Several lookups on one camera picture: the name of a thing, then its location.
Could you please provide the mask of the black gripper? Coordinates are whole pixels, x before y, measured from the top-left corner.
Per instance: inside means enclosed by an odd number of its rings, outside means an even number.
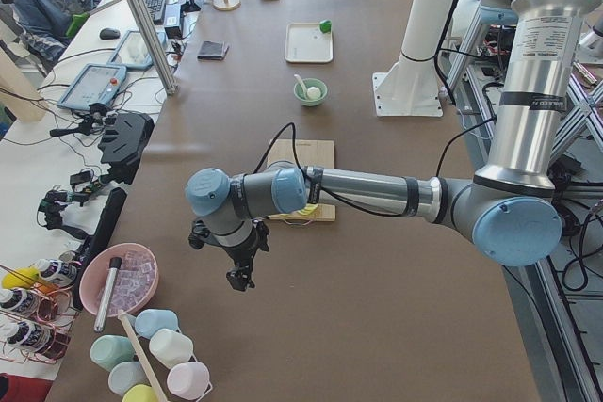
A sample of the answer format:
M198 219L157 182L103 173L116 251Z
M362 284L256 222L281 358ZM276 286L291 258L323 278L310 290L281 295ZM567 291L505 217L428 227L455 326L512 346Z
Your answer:
M253 259L258 250L269 252L269 227L261 219L245 220L232 234L220 236L219 242L234 266L226 279L234 290L253 289Z

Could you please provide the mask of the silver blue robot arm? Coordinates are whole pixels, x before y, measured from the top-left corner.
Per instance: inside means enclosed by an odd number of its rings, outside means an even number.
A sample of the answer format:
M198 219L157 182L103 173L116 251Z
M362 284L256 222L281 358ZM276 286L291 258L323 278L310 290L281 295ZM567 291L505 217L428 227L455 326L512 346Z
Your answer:
M189 244L223 249L234 264L227 280L244 291L253 287L256 253L269 247L265 218L324 203L377 217L422 217L505 266L546 258L562 238L547 175L554 137L582 20L601 1L481 0L485 13L510 14L516 30L490 151L471 178L385 176L302 165L297 158L261 161L236 176L202 169L185 188L195 215Z

